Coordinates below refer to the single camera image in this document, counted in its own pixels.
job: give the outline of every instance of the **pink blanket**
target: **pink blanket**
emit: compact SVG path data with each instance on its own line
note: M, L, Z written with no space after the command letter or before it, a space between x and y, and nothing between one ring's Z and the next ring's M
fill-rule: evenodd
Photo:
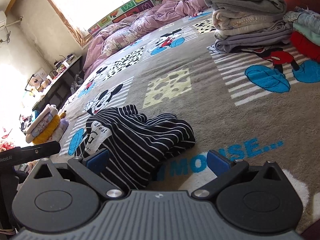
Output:
M187 15L207 8L204 0L163 0L161 4L129 16L101 30L88 49L83 70L86 79L97 66L142 36Z

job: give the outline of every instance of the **mint green clothing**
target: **mint green clothing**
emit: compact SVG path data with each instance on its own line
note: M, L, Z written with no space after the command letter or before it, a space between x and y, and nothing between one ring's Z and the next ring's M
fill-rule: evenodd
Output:
M320 34L314 33L308 27L298 23L293 23L293 28L304 35L309 41L320 46Z

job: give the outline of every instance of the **stack of folded clothes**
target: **stack of folded clothes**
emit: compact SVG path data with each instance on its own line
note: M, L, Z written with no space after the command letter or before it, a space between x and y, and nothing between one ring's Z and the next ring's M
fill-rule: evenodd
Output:
M293 23L291 42L297 50L320 62L320 14L296 7L284 15L284 21Z
M48 141L60 141L69 123L61 119L55 105L47 105L26 129L26 142L34 145Z
M237 46L289 43L292 24L283 21L284 0L204 0L215 11L215 47L231 52Z

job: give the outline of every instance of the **black table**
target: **black table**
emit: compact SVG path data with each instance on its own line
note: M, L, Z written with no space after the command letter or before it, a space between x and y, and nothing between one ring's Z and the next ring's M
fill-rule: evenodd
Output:
M43 109L45 108L45 106L47 104L52 104L50 103L50 101L52 100L52 98L54 96L56 96L58 99L60 99L59 103L55 105L57 106L57 109L61 109L62 106L64 105L64 103L67 101L67 99L71 96L71 82L67 82L66 78L68 78L69 80L74 81L74 78L76 76L76 74L79 73L79 70L74 71L73 70L73 66L77 65L79 63L79 68L81 69L82 67L82 55L80 55L79 57L77 57L70 65L69 67L67 67L56 79L53 80L53 82L46 87L42 94L44 94L44 97L38 101L32 108L32 111L38 111L38 112L42 112ZM58 91L61 88L65 88L68 93L66 93L65 95L61 96Z

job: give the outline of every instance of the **black and white striped clothing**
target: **black and white striped clothing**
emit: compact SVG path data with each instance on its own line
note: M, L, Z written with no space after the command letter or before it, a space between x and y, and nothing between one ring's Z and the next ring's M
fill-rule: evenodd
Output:
M111 130L99 148L109 150L110 159L101 176L124 191L144 189L151 173L164 160L178 156L195 144L191 126L175 114L161 114L147 119L135 105L103 109L88 118L87 137L76 150L86 157L93 123Z

